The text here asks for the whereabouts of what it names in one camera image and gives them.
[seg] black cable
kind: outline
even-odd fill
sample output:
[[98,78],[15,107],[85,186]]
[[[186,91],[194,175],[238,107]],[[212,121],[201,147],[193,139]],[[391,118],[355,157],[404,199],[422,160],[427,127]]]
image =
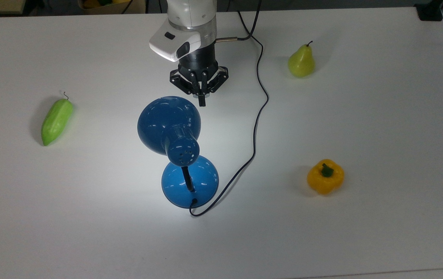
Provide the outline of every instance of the black cable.
[[[237,11],[237,13],[239,14],[239,18],[242,22],[242,25],[244,26],[244,29],[246,30],[246,32],[248,34],[250,34],[249,30],[246,27],[246,24],[244,23],[244,19],[242,19],[242,15],[240,14],[239,11]],[[192,212],[192,207],[193,205],[195,205],[197,203],[197,199],[193,199],[191,205],[189,206],[189,213],[194,216],[194,217],[198,217],[201,216],[203,214],[205,214],[206,212],[208,212],[213,206],[215,206],[215,204],[220,200],[220,198],[223,196],[223,194],[225,193],[225,191],[227,191],[227,189],[229,188],[229,186],[232,184],[232,182],[237,178],[237,176],[239,176],[239,174],[253,161],[254,157],[256,157],[256,131],[258,129],[258,124],[259,124],[259,117],[261,116],[261,112],[263,111],[264,107],[266,106],[266,104],[268,104],[268,101],[270,100],[270,96],[268,95],[268,92],[266,91],[266,89],[263,86],[263,83],[261,83],[261,78],[259,76],[259,63],[261,62],[261,58],[263,57],[263,44],[260,43],[260,41],[258,41],[256,38],[254,38],[253,35],[250,35],[251,38],[253,38],[260,46],[261,46],[261,53],[259,55],[258,58],[258,62],[256,64],[256,76],[258,78],[258,83],[261,86],[261,89],[263,90],[264,94],[266,95],[266,101],[264,102],[264,104],[261,106],[261,108],[259,109],[258,115],[256,117],[256,121],[254,123],[254,129],[253,129],[253,154],[251,156],[251,159],[249,159],[243,166],[241,166],[241,168],[239,168],[239,170],[237,170],[237,172],[235,173],[235,175],[232,177],[232,179],[230,179],[230,181],[228,182],[228,184],[225,186],[225,188],[223,189],[223,191],[218,195],[218,197],[216,198],[215,201],[213,201],[213,203],[211,203],[211,205],[209,205],[208,208],[206,208],[203,212],[199,213],[199,214],[195,214]]]
[[245,37],[245,38],[237,38],[237,41],[245,41],[245,40],[250,39],[252,37],[252,34],[254,33],[254,29],[256,28],[256,22],[258,21],[259,10],[261,9],[261,2],[263,2],[263,0],[259,0],[259,2],[258,2],[258,7],[256,9],[256,16],[254,16],[253,28],[251,29],[251,32],[249,32],[247,30],[247,28],[245,27],[246,25],[244,24],[244,20],[242,19],[242,16],[240,15],[240,11],[237,11],[237,13],[239,13],[239,17],[240,17],[240,19],[242,21],[242,25],[244,25],[244,29],[248,33],[247,37]]
[[228,11],[228,8],[230,7],[230,2],[232,2],[232,0],[228,0],[227,10],[225,10],[225,12]]
[[127,4],[127,7],[125,7],[125,9],[124,9],[124,11],[122,12],[122,14],[124,14],[124,13],[127,11],[128,7],[130,7],[130,4],[132,4],[132,1],[133,1],[133,0],[130,0],[129,4]]
[[235,38],[237,39],[237,41],[245,41],[247,39],[250,39],[252,37],[252,34],[254,33],[254,29],[256,28],[256,23],[258,21],[258,16],[259,16],[259,11],[261,10],[261,2],[263,2],[263,0],[259,0],[258,2],[258,7],[256,9],[256,15],[254,16],[254,22],[253,22],[253,27],[251,28],[251,32],[247,31],[248,36],[244,37],[244,38],[236,38],[236,37],[228,37],[228,38],[218,38],[216,39],[216,41],[235,41]]

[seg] bell pepper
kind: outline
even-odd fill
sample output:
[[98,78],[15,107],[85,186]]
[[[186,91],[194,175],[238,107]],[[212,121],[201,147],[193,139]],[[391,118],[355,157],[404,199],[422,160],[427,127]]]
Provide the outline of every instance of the bell pepper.
[[307,180],[318,194],[327,195],[340,188],[344,181],[344,170],[332,160],[324,159],[311,168]]

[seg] blue lamp shade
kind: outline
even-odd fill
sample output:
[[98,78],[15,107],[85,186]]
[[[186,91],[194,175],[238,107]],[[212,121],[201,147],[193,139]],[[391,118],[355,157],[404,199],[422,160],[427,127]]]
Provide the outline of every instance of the blue lamp shade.
[[137,122],[141,141],[177,166],[190,166],[199,156],[201,117],[184,98],[159,98],[145,107]]
[[201,117],[191,102],[175,96],[151,102],[139,117],[137,132],[145,146],[170,160],[161,178],[170,202],[197,208],[213,198],[218,173],[209,160],[199,156]]

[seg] pear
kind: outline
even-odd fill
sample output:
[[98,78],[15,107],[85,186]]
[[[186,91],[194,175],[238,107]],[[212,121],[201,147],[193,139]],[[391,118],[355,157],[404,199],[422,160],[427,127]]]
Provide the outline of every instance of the pear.
[[311,51],[311,47],[309,46],[309,44],[312,42],[313,41],[301,46],[288,59],[288,69],[294,76],[297,76],[298,78],[307,76],[314,71],[315,63],[313,52]]

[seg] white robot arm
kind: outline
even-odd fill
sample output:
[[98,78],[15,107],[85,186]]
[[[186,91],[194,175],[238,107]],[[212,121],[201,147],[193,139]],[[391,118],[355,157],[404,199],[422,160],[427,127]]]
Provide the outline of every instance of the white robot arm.
[[216,0],[167,0],[168,19],[149,40],[149,47],[179,68],[170,82],[186,94],[204,98],[228,78],[228,69],[215,59]]

